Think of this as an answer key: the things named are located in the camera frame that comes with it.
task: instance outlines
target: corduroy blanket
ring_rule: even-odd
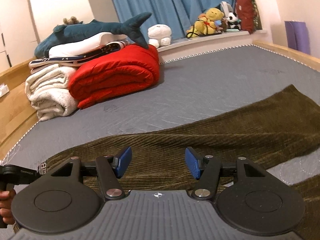
[[[265,100],[216,117],[156,132],[109,136],[67,149],[48,159],[47,167],[72,156],[92,161],[115,154],[124,145],[133,151],[132,162],[120,180],[125,190],[192,189],[196,181],[184,163],[186,147],[224,162],[245,156],[268,169],[320,146],[320,106],[290,85]],[[223,178],[220,184],[229,181]],[[319,182],[320,176],[316,176],[294,186],[307,205],[298,228],[306,240],[320,235],[316,225],[320,220]],[[98,189],[94,178],[85,183]]]

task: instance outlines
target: rolled yoga mat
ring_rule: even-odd
[[[288,47],[310,55],[310,41],[305,22],[285,21]]]

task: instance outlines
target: stuffed animal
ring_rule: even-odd
[[[160,46],[168,46],[171,43],[172,31],[169,26],[164,24],[156,24],[148,29],[149,44],[159,48]]]
[[[221,32],[226,32],[227,29],[228,29],[228,20],[223,17],[221,20],[220,28],[218,28],[218,30],[220,30]]]
[[[215,21],[221,21],[223,16],[223,12],[217,8],[208,9],[206,13],[200,14],[195,24],[187,30],[187,38],[216,33],[218,27]]]
[[[71,16],[70,19],[64,18],[64,19],[63,19],[63,23],[64,23],[65,25],[72,25],[72,24],[82,24],[83,21],[82,21],[82,22],[79,22],[76,17]]]
[[[241,30],[241,20],[237,17],[235,12],[229,12],[226,19],[228,21],[228,29]]]
[[[114,35],[127,35],[139,46],[148,49],[140,26],[150,18],[152,13],[145,12],[126,20],[124,23],[105,23],[93,19],[87,24],[57,25],[49,37],[41,41],[35,49],[36,58],[49,57],[49,50],[60,44],[73,43],[88,39],[98,33],[109,32]]]

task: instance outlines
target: window sill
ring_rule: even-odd
[[[257,30],[255,33],[264,34],[267,33],[266,30]],[[247,31],[240,31],[237,33],[223,33],[219,35],[213,35],[213,36],[207,36],[207,37],[196,37],[196,38],[182,38],[172,41],[172,43],[169,46],[163,46],[158,48],[158,52],[166,51],[169,49],[175,49],[182,46],[187,46],[190,44],[195,44],[203,41],[211,41],[211,40],[218,40],[223,38],[229,38],[229,37],[239,37],[239,36],[249,36],[250,34]]]

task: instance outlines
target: blue shark plush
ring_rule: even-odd
[[[98,33],[110,32],[115,35],[125,34],[133,42],[147,49],[148,43],[144,39],[140,26],[151,16],[151,13],[141,13],[124,23],[105,23],[92,20],[87,24],[57,25],[53,33],[43,40],[35,49],[37,58],[49,57],[49,50],[57,45],[83,41]]]

